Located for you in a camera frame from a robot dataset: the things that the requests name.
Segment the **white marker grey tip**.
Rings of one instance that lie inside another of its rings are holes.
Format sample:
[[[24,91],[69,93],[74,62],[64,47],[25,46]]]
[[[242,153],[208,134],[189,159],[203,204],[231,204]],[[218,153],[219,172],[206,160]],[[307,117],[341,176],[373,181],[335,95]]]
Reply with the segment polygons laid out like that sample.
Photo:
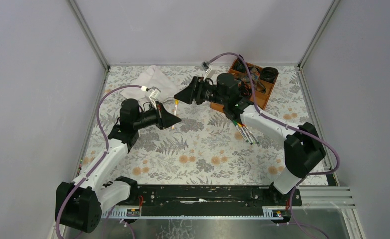
[[[172,120],[172,127],[171,127],[171,129],[172,130],[174,130],[174,128],[175,128],[175,125],[178,123],[178,121],[177,121],[177,107],[178,107],[178,104],[175,104],[175,106],[174,106],[174,109],[173,109],[173,120]]]

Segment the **white marker green end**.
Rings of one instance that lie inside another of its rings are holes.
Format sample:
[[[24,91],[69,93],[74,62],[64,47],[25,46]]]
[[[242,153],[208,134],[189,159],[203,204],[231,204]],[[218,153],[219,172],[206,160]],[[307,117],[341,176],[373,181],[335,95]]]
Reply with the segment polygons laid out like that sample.
[[[246,137],[245,133],[243,132],[243,130],[238,126],[238,124],[235,122],[235,121],[232,121],[234,127],[236,128],[236,130],[239,132],[239,134],[241,135],[241,137],[243,138],[243,140],[247,143],[250,143],[249,139]]]

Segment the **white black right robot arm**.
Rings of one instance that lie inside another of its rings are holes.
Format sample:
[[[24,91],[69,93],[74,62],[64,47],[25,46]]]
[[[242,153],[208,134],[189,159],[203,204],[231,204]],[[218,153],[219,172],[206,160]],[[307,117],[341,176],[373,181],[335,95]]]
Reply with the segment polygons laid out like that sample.
[[[326,156],[314,125],[283,122],[256,107],[240,94],[238,83],[230,73],[218,75],[216,84],[203,77],[193,77],[174,98],[187,104],[199,105],[205,101],[221,104],[229,120],[258,130],[279,143],[284,149],[285,169],[271,186],[281,194],[289,193]]]

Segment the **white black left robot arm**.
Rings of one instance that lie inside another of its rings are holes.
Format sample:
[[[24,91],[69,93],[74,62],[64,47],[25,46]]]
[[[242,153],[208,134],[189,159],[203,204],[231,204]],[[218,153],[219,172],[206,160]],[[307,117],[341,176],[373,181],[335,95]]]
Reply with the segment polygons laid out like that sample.
[[[104,183],[135,145],[139,130],[153,125],[158,129],[167,129],[181,121],[159,101],[150,109],[141,111],[138,100],[123,100],[119,122],[108,135],[106,148],[72,182],[62,182],[57,187],[56,226],[65,225],[82,232],[92,232],[102,214],[127,200],[137,186],[136,181],[128,178],[115,180],[107,187]]]

